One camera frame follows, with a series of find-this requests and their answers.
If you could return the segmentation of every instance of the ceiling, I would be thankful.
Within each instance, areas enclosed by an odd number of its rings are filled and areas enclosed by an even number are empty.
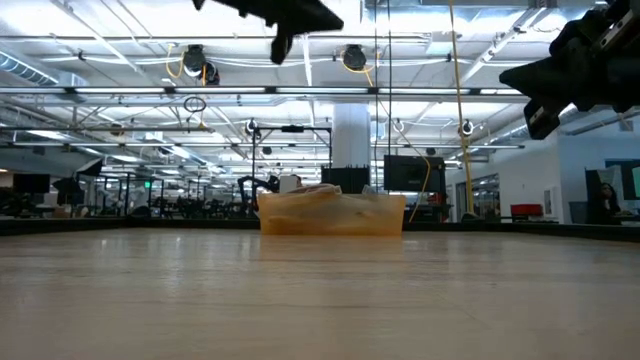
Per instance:
[[[445,6],[448,2],[424,1],[429,3],[427,6],[420,0],[392,0],[387,8],[386,1],[379,1],[377,6],[374,0],[363,1],[323,1],[344,20],[343,31],[314,33],[296,39],[285,63],[276,66],[268,60],[275,30],[265,27],[259,18],[240,18],[236,10],[213,1],[197,12],[188,0],[68,1],[67,10],[57,0],[3,0],[0,2],[0,56],[4,53],[19,59],[64,86],[194,87],[200,86],[197,80],[184,72],[174,78],[167,67],[174,74],[178,73],[182,51],[187,45],[202,44],[207,59],[220,74],[221,87],[455,89],[455,64],[448,58],[453,48],[450,17]],[[498,81],[499,74],[505,69],[546,57],[550,41],[564,24],[581,17],[594,5],[593,1],[581,0],[558,4],[558,8],[547,9],[529,8],[528,1],[516,0],[456,2],[460,85],[463,89],[484,89],[484,96],[475,96],[472,92],[462,97],[462,118],[475,124],[474,143],[483,144],[486,139],[524,124],[522,110],[528,99],[517,93],[500,94],[492,90],[504,88]],[[361,45],[370,69],[369,79],[367,74],[350,72],[343,65],[341,53],[348,44]],[[378,66],[375,64],[376,53],[380,58]],[[0,86],[36,85],[0,71]],[[388,126],[386,112],[390,108],[390,117],[400,124],[399,130],[412,143],[459,144],[460,116],[455,92],[451,91],[444,95],[395,96],[391,103],[388,95],[379,95],[376,99],[373,96],[356,98],[302,93],[287,96],[209,94],[200,95],[207,102],[207,109],[191,119],[191,114],[183,108],[186,97],[104,93],[84,94],[78,100],[56,95],[0,95],[0,102],[6,102],[5,116],[1,119],[5,126],[83,129],[56,131],[61,139],[21,133],[19,141],[69,142],[72,139],[88,143],[135,143],[144,142],[145,136],[148,141],[153,133],[156,142],[228,144],[249,141],[244,132],[249,119],[255,119],[261,126],[331,127],[333,104],[367,102],[372,124],[378,120]],[[18,108],[37,108],[38,113],[21,112],[18,115]],[[187,126],[194,128],[200,122],[208,131],[186,131]],[[123,136],[91,131],[114,123],[147,130],[127,132]],[[157,131],[148,131],[152,127],[157,127]],[[398,130],[388,132],[380,142],[404,142]],[[518,141],[514,138],[507,143]],[[269,166],[275,166],[277,160],[274,159],[308,160],[328,156],[327,148],[311,132],[274,132],[265,140],[265,144],[269,142],[317,142],[318,146],[274,148],[273,154],[261,155],[272,159],[262,164],[266,166],[265,173],[271,171],[267,169]],[[248,165],[242,154],[247,149],[221,146],[185,147],[191,157],[186,161],[176,154],[159,154],[155,147],[139,147],[135,151],[90,149],[103,154],[138,157],[141,164],[196,166],[193,158],[198,158],[208,165],[225,167],[228,175],[247,172]],[[385,151],[386,148],[378,150],[379,154]],[[410,151],[398,150],[401,154]],[[439,153],[448,158],[453,153],[455,159],[455,149],[441,149]],[[111,161],[136,165],[117,159]],[[302,170],[304,168],[298,168],[300,164],[292,163],[291,168],[283,169],[283,172],[308,172],[308,176],[304,176],[307,182],[317,181],[317,171]],[[188,169],[185,173],[198,174]]]

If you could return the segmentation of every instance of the plastic container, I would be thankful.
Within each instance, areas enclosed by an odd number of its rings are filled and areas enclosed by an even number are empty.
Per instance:
[[[261,194],[263,235],[401,236],[402,195],[345,195],[327,188],[309,193]]]

